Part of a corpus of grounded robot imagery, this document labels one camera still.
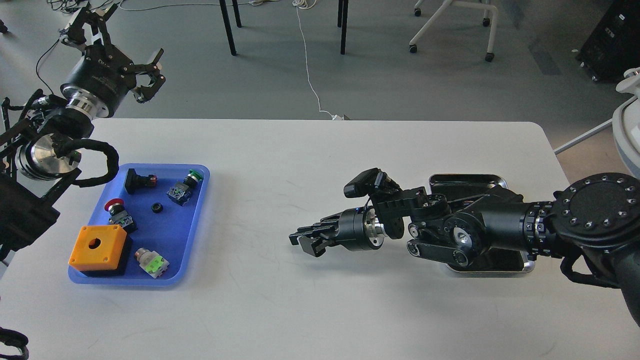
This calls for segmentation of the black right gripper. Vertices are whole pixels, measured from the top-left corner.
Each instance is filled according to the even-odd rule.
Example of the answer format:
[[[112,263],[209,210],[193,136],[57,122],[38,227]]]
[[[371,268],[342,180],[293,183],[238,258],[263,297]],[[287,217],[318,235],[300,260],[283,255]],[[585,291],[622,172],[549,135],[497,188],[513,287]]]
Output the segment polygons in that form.
[[[300,245],[304,253],[318,258],[326,248],[338,245],[349,251],[378,250],[386,236],[373,208],[350,208],[298,227],[289,240],[293,246]]]

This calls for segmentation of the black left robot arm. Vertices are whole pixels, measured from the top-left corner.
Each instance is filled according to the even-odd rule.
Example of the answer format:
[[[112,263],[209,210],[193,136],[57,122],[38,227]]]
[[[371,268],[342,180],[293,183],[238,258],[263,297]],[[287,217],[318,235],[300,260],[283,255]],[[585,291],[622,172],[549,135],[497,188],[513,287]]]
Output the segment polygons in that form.
[[[55,225],[55,203],[71,186],[104,185],[119,170],[119,153],[91,139],[94,120],[113,117],[127,95],[153,100],[166,82],[160,58],[133,61],[111,39],[107,22],[121,7],[86,1],[59,30],[55,44],[80,52],[59,91],[35,89],[22,104],[1,100],[1,263]]]

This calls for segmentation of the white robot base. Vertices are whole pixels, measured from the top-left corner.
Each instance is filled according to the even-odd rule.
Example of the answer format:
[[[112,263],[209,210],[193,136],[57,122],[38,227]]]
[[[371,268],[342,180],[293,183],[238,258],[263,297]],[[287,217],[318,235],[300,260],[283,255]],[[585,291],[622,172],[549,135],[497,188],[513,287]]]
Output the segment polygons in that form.
[[[622,103],[613,112],[609,120],[574,137],[553,150],[558,155],[571,147],[593,137],[608,128],[612,128],[615,146],[622,162],[636,178],[640,175],[640,68],[630,68],[624,72],[624,79],[618,82],[615,90],[631,94],[632,97]]]

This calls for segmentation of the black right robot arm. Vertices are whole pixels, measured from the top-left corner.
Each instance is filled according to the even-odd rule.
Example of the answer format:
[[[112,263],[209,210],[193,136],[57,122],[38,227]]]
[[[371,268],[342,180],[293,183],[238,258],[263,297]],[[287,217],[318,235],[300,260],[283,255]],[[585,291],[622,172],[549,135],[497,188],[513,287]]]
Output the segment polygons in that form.
[[[367,197],[350,208],[299,227],[293,246],[320,257],[327,248],[381,248],[401,239],[408,217],[410,255],[471,268],[486,264],[492,249],[535,260],[561,259],[572,282],[619,289],[639,321],[639,180],[624,173],[591,175],[554,192],[551,202],[524,202],[521,194],[496,185],[482,194],[449,200],[424,187],[402,189],[379,168],[362,171],[343,187],[346,198]]]

